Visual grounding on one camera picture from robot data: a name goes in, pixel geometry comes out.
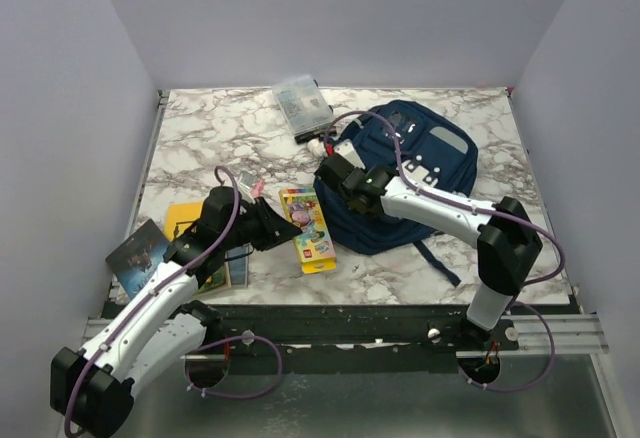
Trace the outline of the colourful crayon box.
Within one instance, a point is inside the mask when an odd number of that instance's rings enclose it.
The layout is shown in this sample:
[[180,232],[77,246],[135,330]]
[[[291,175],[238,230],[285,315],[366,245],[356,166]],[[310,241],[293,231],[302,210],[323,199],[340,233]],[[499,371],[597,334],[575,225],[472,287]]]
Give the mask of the colourful crayon box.
[[285,218],[301,231],[293,243],[302,272],[335,270],[336,251],[315,190],[284,188],[279,198]]

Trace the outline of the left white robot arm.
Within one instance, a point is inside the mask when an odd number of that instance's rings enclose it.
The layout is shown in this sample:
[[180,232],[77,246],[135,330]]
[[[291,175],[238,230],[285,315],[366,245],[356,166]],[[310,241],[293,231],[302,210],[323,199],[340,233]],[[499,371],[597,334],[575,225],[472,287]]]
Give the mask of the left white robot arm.
[[213,188],[129,304],[80,349],[63,347],[53,357],[50,406],[63,415],[66,435],[112,436],[144,378],[193,348],[209,353],[220,345],[222,330],[207,318],[179,314],[168,330],[161,327],[224,265],[228,251],[267,251],[300,233],[263,198],[246,201],[235,188]]

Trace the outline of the navy blue student backpack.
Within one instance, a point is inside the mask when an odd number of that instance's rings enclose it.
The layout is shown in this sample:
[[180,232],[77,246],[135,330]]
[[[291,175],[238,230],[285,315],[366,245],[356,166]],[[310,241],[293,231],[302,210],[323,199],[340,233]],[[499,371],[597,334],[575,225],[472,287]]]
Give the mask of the navy blue student backpack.
[[443,227],[476,242],[477,231],[457,207],[477,176],[473,140],[434,111],[394,100],[359,115],[332,146],[314,180],[331,237],[364,255],[412,244],[459,285],[424,241]]

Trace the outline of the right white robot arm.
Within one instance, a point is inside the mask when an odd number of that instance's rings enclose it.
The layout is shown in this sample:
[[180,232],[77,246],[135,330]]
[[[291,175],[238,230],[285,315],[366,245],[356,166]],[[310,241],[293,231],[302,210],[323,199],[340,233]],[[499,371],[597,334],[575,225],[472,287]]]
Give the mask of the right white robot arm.
[[474,248],[481,284],[465,312],[460,337],[474,350],[494,341],[496,325],[542,250],[538,230],[518,200],[462,197],[410,178],[404,163],[395,169],[364,169],[338,153],[323,159],[315,176],[353,212],[416,222]]

